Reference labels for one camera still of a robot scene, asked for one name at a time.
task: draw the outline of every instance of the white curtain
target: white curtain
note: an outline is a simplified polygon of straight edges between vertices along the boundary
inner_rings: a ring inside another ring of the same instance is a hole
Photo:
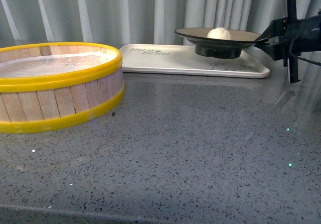
[[[321,0],[297,0],[299,19]],[[182,44],[174,30],[225,27],[262,33],[284,0],[0,0],[0,41]]]

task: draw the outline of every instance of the gray countertop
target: gray countertop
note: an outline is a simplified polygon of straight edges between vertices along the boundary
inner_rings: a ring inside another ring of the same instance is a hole
[[[0,223],[321,223],[321,67],[248,52],[268,77],[125,73],[94,120],[0,134]]]

